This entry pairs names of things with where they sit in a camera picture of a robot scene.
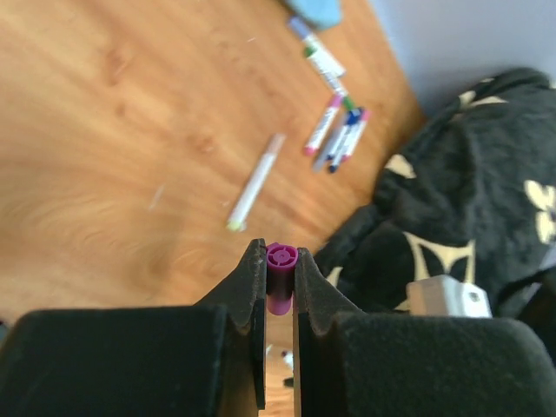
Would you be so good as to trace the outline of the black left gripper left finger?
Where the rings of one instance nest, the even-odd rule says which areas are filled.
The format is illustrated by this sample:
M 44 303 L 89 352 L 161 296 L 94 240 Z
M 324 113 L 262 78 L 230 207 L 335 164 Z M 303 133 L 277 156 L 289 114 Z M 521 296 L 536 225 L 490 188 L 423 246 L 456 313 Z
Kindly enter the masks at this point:
M 35 310 L 1 344 L 4 416 L 256 416 L 266 405 L 266 245 L 197 303 Z

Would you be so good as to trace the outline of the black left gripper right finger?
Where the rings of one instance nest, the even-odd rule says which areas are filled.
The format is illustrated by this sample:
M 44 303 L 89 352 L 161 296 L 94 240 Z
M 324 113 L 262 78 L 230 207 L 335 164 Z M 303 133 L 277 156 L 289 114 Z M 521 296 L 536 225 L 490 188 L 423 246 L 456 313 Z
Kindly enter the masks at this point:
M 552 416 L 555 369 L 510 319 L 368 314 L 320 273 L 295 267 L 298 416 Z

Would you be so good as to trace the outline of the purple cap marker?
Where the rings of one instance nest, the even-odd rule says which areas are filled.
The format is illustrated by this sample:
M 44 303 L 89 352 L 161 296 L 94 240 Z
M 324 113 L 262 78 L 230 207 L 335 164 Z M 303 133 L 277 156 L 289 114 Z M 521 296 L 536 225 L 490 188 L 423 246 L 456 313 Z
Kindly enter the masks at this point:
M 278 242 L 267 246 L 267 308 L 270 314 L 285 315 L 292 305 L 297 248 Z

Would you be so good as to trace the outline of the peach cap marker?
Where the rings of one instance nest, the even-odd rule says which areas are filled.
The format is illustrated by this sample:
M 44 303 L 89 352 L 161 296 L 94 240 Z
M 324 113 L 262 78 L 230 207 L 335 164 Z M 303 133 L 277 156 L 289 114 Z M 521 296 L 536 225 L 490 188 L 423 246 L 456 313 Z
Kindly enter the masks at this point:
M 248 214 L 275 164 L 285 139 L 286 135 L 282 133 L 275 134 L 270 139 L 227 220 L 228 230 L 237 232 L 244 229 Z

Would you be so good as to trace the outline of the black floral plush blanket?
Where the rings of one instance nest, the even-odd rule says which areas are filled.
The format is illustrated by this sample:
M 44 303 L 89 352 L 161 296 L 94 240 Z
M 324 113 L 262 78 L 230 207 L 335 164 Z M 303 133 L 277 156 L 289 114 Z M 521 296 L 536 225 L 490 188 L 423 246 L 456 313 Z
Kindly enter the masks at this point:
M 555 242 L 555 87 L 517 68 L 429 119 L 314 256 L 359 308 L 405 310 L 410 282 L 449 275 L 515 316 Z

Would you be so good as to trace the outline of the pink cap marker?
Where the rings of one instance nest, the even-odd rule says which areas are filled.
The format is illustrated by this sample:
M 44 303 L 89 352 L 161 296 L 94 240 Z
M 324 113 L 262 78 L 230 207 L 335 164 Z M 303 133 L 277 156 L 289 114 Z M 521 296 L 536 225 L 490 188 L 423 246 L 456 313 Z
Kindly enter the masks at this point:
M 312 156 L 320 148 L 328 130 L 336 118 L 341 105 L 343 96 L 334 95 L 329 101 L 325 111 L 306 142 L 303 152 L 306 156 Z

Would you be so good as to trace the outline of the grey marker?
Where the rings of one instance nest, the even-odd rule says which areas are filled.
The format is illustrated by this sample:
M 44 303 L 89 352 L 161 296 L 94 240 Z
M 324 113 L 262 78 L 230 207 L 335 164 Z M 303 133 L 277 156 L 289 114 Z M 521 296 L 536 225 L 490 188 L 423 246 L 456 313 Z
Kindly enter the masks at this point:
M 347 119 L 348 119 L 348 115 L 344 115 L 340 119 L 340 121 L 335 124 L 331 133 L 328 135 L 328 139 L 326 140 L 322 150 L 320 151 L 320 154 L 316 157 L 312 165 L 312 170 L 314 172 L 320 171 L 325 165 L 325 162 L 328 160 L 328 155 L 333 149 L 333 147 L 335 146 L 335 143 L 337 142 L 337 138 L 341 132 L 342 127 L 345 125 Z

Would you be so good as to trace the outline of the dark blue marker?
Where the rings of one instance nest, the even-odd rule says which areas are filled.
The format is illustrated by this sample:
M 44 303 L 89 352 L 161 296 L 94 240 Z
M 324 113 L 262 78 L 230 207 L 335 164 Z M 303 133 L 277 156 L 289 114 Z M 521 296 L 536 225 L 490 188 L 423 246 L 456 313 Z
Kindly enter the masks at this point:
M 337 129 L 332 148 L 328 151 L 327 160 L 329 161 L 328 172 L 333 174 L 341 164 L 341 158 L 348 145 L 348 137 L 351 130 L 360 121 L 361 114 L 364 112 L 363 107 L 358 107 L 349 110 L 342 122 L 341 126 Z

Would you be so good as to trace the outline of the pink end marker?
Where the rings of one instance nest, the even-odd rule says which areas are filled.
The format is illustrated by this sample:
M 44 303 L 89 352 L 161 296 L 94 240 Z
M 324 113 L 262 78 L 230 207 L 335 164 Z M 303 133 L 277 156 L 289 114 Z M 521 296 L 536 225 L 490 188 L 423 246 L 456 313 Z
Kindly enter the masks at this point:
M 342 162 L 350 159 L 353 155 L 354 150 L 362 137 L 364 129 L 367 126 L 370 114 L 371 112 L 368 109 L 361 108 L 361 115 L 358 122 L 353 126 L 353 128 L 351 128 L 350 133 L 347 136 L 347 144 L 344 146 L 344 150 L 341 155 Z

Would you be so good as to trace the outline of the lilac cap marker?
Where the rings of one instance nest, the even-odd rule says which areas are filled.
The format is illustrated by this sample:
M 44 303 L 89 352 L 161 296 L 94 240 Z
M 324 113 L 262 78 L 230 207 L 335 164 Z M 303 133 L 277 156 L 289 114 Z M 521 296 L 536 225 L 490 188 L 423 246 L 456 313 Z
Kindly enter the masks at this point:
M 288 27 L 307 47 L 313 50 L 324 50 L 320 39 L 300 17 L 290 17 L 288 19 Z

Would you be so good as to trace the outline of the light blue folded cloth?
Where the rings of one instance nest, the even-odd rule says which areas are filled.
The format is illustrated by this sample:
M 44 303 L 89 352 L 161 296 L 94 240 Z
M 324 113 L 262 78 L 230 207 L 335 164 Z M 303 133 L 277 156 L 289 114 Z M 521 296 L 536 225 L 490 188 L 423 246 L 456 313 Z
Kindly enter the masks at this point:
M 284 3 L 296 15 L 320 30 L 333 28 L 342 20 L 339 0 L 285 0 Z

